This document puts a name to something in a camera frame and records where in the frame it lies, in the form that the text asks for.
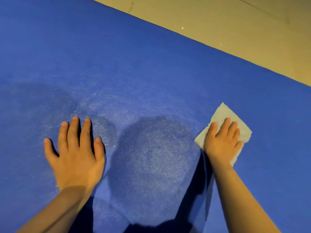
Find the white paper towel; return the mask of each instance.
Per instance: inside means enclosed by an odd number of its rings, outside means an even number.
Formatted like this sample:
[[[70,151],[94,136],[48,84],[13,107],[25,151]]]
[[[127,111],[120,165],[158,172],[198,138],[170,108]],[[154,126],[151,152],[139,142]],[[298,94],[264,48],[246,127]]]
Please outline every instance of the white paper towel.
[[[208,129],[209,129],[211,123],[217,122],[218,123],[218,131],[219,131],[221,125],[224,123],[226,118],[231,118],[231,122],[238,122],[238,128],[241,131],[239,141],[243,141],[244,143],[248,142],[251,135],[252,135],[252,131],[231,109],[229,109],[229,107],[227,105],[225,105],[222,102],[221,105],[215,111],[214,115],[212,116],[211,121],[208,124],[208,126],[206,128],[204,128],[204,130],[195,138],[195,140],[194,140],[195,143],[198,144],[201,147],[201,149],[204,150],[204,141],[205,141],[206,134],[208,132]],[[239,154],[242,151],[242,148],[236,153],[234,158],[231,160],[230,163],[232,166],[235,164]]]

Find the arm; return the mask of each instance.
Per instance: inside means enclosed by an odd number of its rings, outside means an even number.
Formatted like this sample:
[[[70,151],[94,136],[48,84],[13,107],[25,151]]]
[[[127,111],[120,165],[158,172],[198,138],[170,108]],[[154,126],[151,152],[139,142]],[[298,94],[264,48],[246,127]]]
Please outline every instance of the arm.
[[[230,165],[243,146],[243,142],[238,141],[237,123],[230,125],[227,118],[218,133],[217,129],[217,123],[212,123],[205,140],[205,152],[214,171],[229,232],[280,232]]]
[[[87,202],[104,170],[104,145],[100,137],[91,148],[91,121],[86,119],[78,139],[79,119],[72,118],[69,126],[63,122],[58,136],[59,157],[52,142],[44,140],[45,156],[53,168],[60,193],[49,205],[24,225],[24,232],[68,232],[76,216]]]

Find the textured blue surface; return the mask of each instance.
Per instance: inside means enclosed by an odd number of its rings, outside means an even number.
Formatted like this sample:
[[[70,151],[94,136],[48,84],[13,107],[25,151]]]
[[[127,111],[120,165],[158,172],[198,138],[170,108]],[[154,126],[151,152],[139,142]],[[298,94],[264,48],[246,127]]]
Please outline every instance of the textured blue surface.
[[[2,232],[56,195],[42,140],[72,115],[107,146],[94,230],[173,219],[200,157],[193,139],[222,101],[253,131],[235,165],[247,187],[282,232],[311,228],[310,87],[92,0],[1,3]],[[206,229],[226,232],[214,194]]]

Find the blue foam mat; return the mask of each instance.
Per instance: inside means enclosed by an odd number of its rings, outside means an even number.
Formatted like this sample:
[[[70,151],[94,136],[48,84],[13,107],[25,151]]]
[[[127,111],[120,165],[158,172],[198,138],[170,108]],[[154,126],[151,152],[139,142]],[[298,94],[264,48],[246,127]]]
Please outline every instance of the blue foam mat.
[[[193,139],[222,101],[253,131],[235,165],[242,180],[282,232],[310,229],[310,87],[92,0],[2,0],[0,33],[3,232],[56,195],[42,140],[72,115],[90,117],[107,146],[93,230],[173,219],[199,161]],[[157,178],[162,190],[150,188]],[[118,197],[124,186],[142,205]],[[200,228],[197,203],[189,224]],[[206,228],[226,232],[214,194]]]

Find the left hand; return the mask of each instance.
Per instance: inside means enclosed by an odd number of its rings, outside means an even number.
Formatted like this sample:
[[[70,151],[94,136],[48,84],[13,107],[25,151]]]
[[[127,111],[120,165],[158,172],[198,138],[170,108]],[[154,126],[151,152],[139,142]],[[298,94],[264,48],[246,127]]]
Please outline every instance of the left hand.
[[[103,175],[104,145],[100,137],[97,137],[94,141],[94,155],[91,148],[91,120],[85,119],[81,129],[80,142],[78,127],[78,117],[73,117],[70,125],[67,122],[62,122],[58,136],[59,157],[53,152],[50,139],[44,140],[44,149],[60,191],[67,187],[82,186],[86,190],[85,199],[87,201]]]

